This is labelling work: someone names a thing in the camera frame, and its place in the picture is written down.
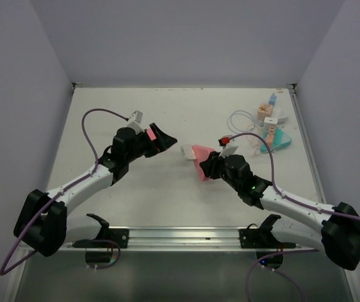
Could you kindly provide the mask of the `pink plug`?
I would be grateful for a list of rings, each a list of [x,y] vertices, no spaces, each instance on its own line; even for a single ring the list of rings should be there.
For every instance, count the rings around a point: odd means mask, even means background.
[[[146,129],[146,133],[151,141],[156,140],[156,135],[151,128]]]

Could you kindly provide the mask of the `pink triangular socket adapter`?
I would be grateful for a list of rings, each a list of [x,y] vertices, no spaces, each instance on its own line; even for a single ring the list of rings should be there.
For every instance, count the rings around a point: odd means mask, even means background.
[[[194,167],[196,169],[197,175],[200,181],[207,181],[208,178],[205,176],[203,169],[201,168],[200,164],[208,159],[210,154],[215,150],[210,147],[204,147],[201,145],[192,145],[192,151],[194,152],[195,159],[193,160]]]

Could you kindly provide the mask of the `white plug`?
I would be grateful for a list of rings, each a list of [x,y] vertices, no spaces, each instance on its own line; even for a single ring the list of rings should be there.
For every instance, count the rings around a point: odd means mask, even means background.
[[[184,144],[180,147],[181,153],[186,160],[195,160],[195,152],[190,144]]]

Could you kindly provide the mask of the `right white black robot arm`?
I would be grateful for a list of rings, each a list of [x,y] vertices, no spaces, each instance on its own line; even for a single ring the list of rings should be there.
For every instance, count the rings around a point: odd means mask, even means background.
[[[360,216],[351,205],[316,203],[289,194],[255,175],[242,155],[211,152],[200,167],[205,177],[225,181],[245,204],[275,213],[268,219],[270,225],[259,231],[264,246],[279,242],[310,247],[350,271],[359,264]]]

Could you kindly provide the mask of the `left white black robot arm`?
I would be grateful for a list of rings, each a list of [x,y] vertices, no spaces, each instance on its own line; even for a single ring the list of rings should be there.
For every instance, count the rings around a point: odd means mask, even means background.
[[[95,247],[106,245],[111,238],[107,221],[95,214],[86,215],[84,221],[70,220],[69,215],[90,197],[117,183],[134,160],[153,157],[176,143],[176,138],[154,123],[146,130],[128,126],[118,129],[112,144],[87,172],[56,189],[36,189],[27,195],[14,236],[45,257],[65,243],[87,240]]]

